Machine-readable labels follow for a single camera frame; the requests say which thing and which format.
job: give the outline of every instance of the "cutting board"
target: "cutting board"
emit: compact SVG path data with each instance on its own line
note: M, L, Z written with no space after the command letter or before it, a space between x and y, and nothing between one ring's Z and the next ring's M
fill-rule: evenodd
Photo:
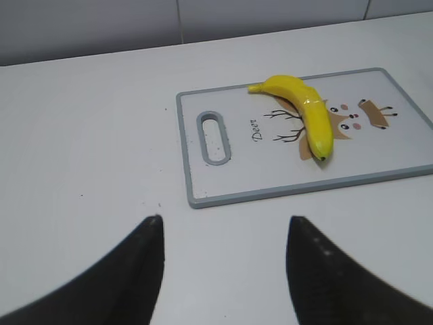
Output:
M193 208L330 190L433 172L433 124L381 68L304 77L325 101L334 152L312 157L291 103L248 85L180 93Z

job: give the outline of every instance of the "banana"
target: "banana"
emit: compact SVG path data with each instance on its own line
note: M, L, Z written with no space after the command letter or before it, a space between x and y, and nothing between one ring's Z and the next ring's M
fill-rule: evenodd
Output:
M250 93L268 93L289 100L304 122L311 152L319 160L332 153L334 137L325 103L316 89L292 76L273 76L264 83L248 87Z

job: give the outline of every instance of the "cutting board handle hole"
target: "cutting board handle hole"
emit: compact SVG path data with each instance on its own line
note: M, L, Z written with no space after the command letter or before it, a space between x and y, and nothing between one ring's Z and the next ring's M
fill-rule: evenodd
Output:
M217 112L203 112L197 118L197 128L203 160L214 166L229 161L231 151L223 117Z

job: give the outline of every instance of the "white countertop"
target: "white countertop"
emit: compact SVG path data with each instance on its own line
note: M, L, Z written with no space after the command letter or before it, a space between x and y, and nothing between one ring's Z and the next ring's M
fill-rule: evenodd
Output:
M153 325L297 324L291 215L433 306L433 176L193 210L175 96L385 68L433 120L433 13L0 68L0 315L164 218Z

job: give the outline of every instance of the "deer illustration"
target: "deer illustration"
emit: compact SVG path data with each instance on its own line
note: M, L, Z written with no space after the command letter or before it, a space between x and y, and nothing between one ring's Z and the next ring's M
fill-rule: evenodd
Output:
M280 98L276 96L274 96L274 98L284 109L273 110L271 111L270 114L266 114L265 116L269 118L274 118L276 116L285 116L286 120L292 118L302 120L297 109L292 105L292 103L290 103L284 98ZM382 114L382 111L392 110L392 107L387 106L379 109L371 100L362 99L359 102L358 106L367 115L370 124L374 127L379 127L381 129L386 129L387 127L389 127L389 124L385 119L385 116L397 116L397 113ZM342 104L340 107L342 110L348 110L348 106L346 104ZM345 135L340 129L343 130L349 129L349 126L343 122L348 119L356 120L356 118L358 118L359 115L358 114L340 115L340 114L336 114L337 112L338 112L337 108L333 107L329 109L329 117L331 120L334 139L349 140L351 138ZM361 125L358 123L353 123L352 126L356 130L361 129ZM277 135L277 137L273 139L273 141L282 141L288 143L288 142L296 142L297 140L299 140L298 147L299 147L299 155L301 160L311 159L313 157L313 154L310 151L308 140L306 138L305 127L301 127L300 129L295 129L290 131L292 132L291 135Z

